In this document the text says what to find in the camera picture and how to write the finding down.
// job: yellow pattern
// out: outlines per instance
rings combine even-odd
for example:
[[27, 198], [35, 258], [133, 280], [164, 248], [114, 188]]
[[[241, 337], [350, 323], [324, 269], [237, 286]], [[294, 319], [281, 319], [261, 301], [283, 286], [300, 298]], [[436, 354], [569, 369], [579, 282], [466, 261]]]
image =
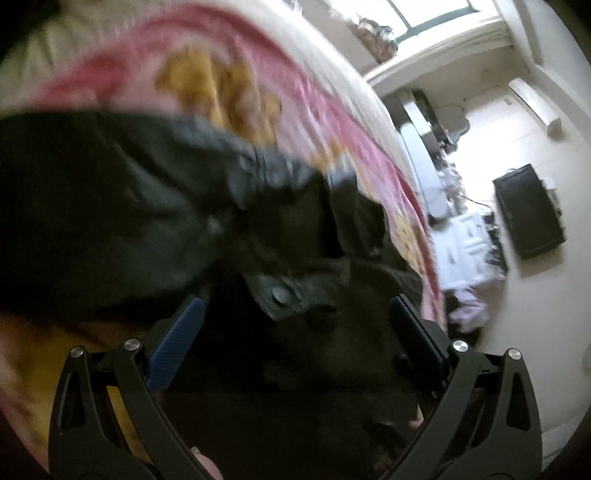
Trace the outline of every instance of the yellow pattern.
[[186, 47], [169, 56], [154, 85], [174, 94], [185, 111], [205, 116], [218, 128], [260, 147], [277, 143], [281, 102], [257, 83], [243, 60], [225, 64], [202, 48]]

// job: metal screw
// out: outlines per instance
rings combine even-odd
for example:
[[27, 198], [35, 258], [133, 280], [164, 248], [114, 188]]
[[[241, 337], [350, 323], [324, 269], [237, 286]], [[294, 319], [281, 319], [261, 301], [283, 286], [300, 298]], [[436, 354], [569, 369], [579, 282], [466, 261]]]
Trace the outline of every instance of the metal screw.
[[517, 348], [511, 348], [509, 350], [509, 356], [513, 360], [520, 360], [521, 359], [521, 352]]
[[81, 347], [81, 346], [75, 346], [72, 350], [70, 350], [70, 356], [73, 358], [78, 358], [83, 353], [84, 353], [84, 347]]
[[468, 350], [468, 344], [464, 340], [456, 340], [452, 345], [458, 352], [465, 352]]
[[123, 344], [123, 347], [126, 350], [129, 350], [130, 352], [133, 352], [134, 350], [137, 350], [139, 348], [139, 345], [140, 345], [140, 341], [137, 338], [130, 338], [129, 340], [127, 340]]

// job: button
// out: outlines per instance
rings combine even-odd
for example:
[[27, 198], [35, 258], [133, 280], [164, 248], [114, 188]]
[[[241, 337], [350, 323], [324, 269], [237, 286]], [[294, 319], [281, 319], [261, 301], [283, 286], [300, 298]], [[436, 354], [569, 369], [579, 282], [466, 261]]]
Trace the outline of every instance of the button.
[[279, 305], [287, 305], [293, 298], [291, 291], [283, 286], [273, 287], [271, 289], [271, 295], [273, 295], [273, 300]]

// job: bed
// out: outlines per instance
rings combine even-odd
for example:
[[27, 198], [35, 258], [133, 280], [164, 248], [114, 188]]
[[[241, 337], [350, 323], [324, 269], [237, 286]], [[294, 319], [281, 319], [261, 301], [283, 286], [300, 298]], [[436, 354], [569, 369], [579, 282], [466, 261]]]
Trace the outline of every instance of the bed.
[[[421, 314], [445, 328], [429, 226], [389, 114], [304, 18], [276, 0], [64, 0], [62, 7], [0, 64], [0, 115], [198, 114], [320, 170], [345, 163], [359, 190], [384, 206], [393, 243], [420, 273]], [[69, 349], [113, 348], [142, 332], [90, 320], [73, 333], [8, 313], [0, 329], [0, 408], [47, 469], [48, 421]]]

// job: blue grip pad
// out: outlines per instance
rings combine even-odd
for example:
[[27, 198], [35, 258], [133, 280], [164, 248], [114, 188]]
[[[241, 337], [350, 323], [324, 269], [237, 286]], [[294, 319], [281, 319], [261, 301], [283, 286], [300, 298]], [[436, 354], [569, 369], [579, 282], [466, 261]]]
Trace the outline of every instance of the blue grip pad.
[[158, 390], [168, 388], [203, 326], [204, 318], [203, 302], [194, 298], [178, 315], [177, 320], [148, 357], [145, 384], [152, 395]]

